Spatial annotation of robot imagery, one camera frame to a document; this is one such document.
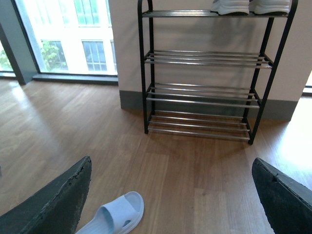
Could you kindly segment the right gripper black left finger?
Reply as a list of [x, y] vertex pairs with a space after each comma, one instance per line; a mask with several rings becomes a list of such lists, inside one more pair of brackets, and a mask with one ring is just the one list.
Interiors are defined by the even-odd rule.
[[92, 162], [83, 157], [0, 217], [2, 234], [73, 234], [89, 192]]

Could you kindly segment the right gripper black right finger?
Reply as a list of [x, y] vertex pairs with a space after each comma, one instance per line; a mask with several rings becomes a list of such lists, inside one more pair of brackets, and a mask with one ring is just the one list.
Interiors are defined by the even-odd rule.
[[276, 234], [312, 232], [312, 191], [260, 158], [252, 165], [255, 187]]

